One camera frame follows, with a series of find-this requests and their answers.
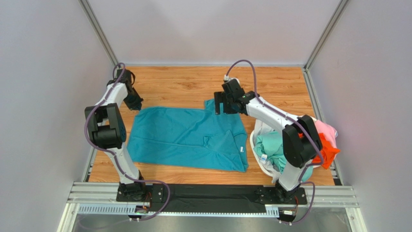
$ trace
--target laundry basket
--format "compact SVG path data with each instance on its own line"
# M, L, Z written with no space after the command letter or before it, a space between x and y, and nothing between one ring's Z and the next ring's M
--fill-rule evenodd
M262 171L266 175L271 176L272 177L272 183L275 183L280 177L280 172L278 172L277 170L275 170L273 168L273 165L271 164L270 161L267 161L266 164L262 163L260 161L259 156L256 154L256 152L254 150L257 136L261 135L261 134L267 134L267 133L270 133L272 131L274 131L273 128L271 128L270 126L268 126L264 122L257 119L256 122L255 122L255 128L252 131L252 133L250 134L249 140L250 140L250 145L252 147L253 155L255 156L256 162L258 163L260 169L262 169Z

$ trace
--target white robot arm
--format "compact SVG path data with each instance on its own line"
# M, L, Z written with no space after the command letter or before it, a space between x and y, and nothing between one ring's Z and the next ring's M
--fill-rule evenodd
M120 79L117 83L115 80L109 81L103 98L94 106L85 109L85 116L89 117L87 129L90 141L98 148L105 150L105 154L113 162L120 177L117 195L119 202L138 201L146 196L145 184L133 181L133 179L143 180L143 178L127 151L126 128L119 111L122 102L125 102L131 110L140 110L142 107L143 99L132 86L132 76L134 77L132 72L125 70L124 74L118 77ZM99 105L98 108L89 116L97 105ZM104 125L105 119L109 121L108 125Z
M215 92L215 110L220 114L220 103L223 103L223 111L227 114L242 113L261 120L271 128L282 134L283 152L287 160L286 166L277 181L277 196L280 199L289 199L300 186L302 173L305 166L316 157L316 151L301 129L291 120L298 122L308 132L318 149L322 149L319 135L316 131L313 119L310 116L298 117L289 114L269 103L255 93L245 91L240 87L235 78L225 77L222 85L223 92Z

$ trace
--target cable connector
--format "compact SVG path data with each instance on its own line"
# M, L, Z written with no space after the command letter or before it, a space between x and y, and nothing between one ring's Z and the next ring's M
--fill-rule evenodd
M231 81L231 80L233 80L233 79L236 79L237 82L238 82L239 85L240 85L240 81L239 81L239 79L237 79L236 77L229 77L228 75L223 76L224 82L228 82L228 81Z
M293 215L293 212L291 210L284 210L283 214L285 215Z

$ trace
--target white wall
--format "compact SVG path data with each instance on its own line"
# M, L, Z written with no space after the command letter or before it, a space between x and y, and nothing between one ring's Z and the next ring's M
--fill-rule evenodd
M89 0L117 58L134 64L303 65L339 0Z
M310 73L370 232L410 231L412 2L350 1Z
M0 231L56 231L112 67L78 1L2 1Z

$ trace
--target wooden table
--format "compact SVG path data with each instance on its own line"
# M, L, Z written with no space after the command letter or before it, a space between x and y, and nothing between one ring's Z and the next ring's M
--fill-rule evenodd
M151 106L203 108L205 100L213 93L222 91L222 80L228 67L128 67L136 75L134 88L144 99L143 108ZM314 116L305 80L300 68L256 67L258 93L271 104L295 115ZM235 67L231 77L237 77L246 92L253 90L250 67ZM138 111L130 111L125 104L120 108L129 136ZM241 115L248 135L254 128L255 119ZM170 184L271 184L265 175L249 143L247 156L249 168L245 173L210 169L176 167L157 164L135 163L145 179L162 180ZM330 170L316 168L310 178L316 185L334 185ZM98 152L90 182L118 182L119 176L106 154Z

